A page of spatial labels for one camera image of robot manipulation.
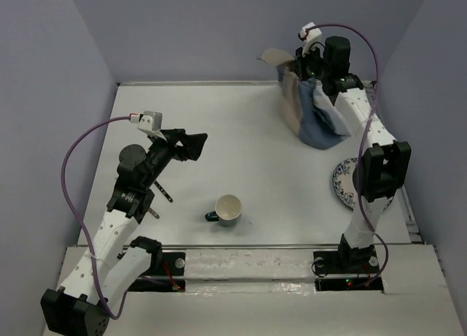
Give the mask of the blue and beige cloth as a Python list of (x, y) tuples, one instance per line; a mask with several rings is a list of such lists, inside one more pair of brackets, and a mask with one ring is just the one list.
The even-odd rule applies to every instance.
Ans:
[(277, 69), (282, 89), (282, 117), (301, 142), (327, 150), (352, 136), (344, 116), (324, 94), (321, 83), (313, 77), (301, 81), (293, 72), (291, 54), (269, 48), (259, 59)]

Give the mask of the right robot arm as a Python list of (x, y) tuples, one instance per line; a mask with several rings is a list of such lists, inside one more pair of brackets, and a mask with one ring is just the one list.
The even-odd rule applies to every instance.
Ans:
[(368, 100), (364, 84), (350, 73), (350, 41), (332, 36), (324, 42), (315, 35), (302, 36), (296, 50), (298, 78), (320, 81), (326, 101), (342, 115), (351, 135), (360, 139), (357, 165), (352, 175), (356, 191), (352, 219), (335, 251), (314, 255), (319, 275), (357, 274), (368, 267), (371, 274), (383, 268), (374, 241), (384, 208), (404, 185), (412, 149), (384, 127)]

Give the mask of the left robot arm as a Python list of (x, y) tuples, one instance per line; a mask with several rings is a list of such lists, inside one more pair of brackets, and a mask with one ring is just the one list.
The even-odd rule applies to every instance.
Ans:
[(138, 236), (127, 250), (155, 197), (151, 187), (172, 160), (197, 161), (207, 134), (168, 129), (151, 136), (144, 149), (133, 144), (119, 154), (117, 180), (103, 219), (77, 266), (41, 298), (46, 325), (60, 335), (102, 335), (123, 311), (128, 288), (144, 273), (161, 267), (161, 243)]

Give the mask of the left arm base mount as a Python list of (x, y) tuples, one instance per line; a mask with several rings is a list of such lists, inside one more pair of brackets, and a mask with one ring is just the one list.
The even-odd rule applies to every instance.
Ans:
[(184, 251), (164, 251), (160, 263), (152, 263), (129, 287), (130, 292), (172, 293), (185, 291)]

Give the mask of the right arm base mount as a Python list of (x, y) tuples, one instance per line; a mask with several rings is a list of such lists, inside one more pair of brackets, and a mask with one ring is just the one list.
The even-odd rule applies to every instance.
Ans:
[(366, 258), (342, 263), (337, 251), (315, 251), (311, 264), (317, 291), (384, 291), (379, 261), (373, 250)]

